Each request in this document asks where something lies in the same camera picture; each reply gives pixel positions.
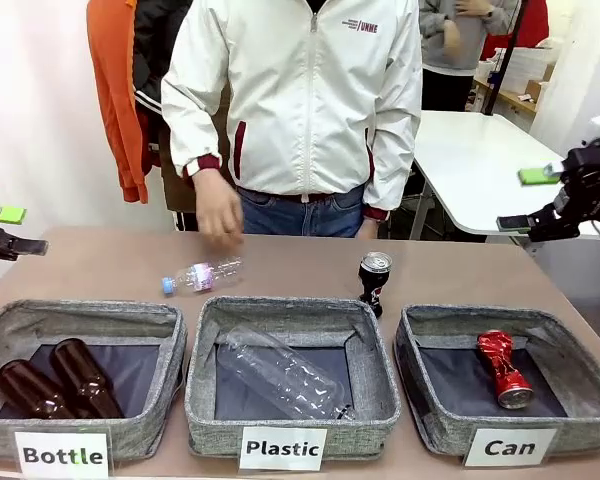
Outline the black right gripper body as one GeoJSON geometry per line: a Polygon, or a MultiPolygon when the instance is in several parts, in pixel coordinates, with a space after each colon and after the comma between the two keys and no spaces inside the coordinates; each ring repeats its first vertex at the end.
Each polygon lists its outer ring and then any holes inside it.
{"type": "Polygon", "coordinates": [[[562,166],[560,215],[570,220],[600,220],[600,137],[571,149],[562,166]]]}

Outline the person's right hand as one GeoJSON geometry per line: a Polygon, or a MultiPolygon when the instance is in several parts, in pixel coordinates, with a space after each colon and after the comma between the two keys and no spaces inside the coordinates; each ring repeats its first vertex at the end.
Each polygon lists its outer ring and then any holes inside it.
{"type": "Polygon", "coordinates": [[[244,235],[239,195],[215,169],[200,170],[192,179],[199,232],[213,246],[237,247],[244,235]]]}

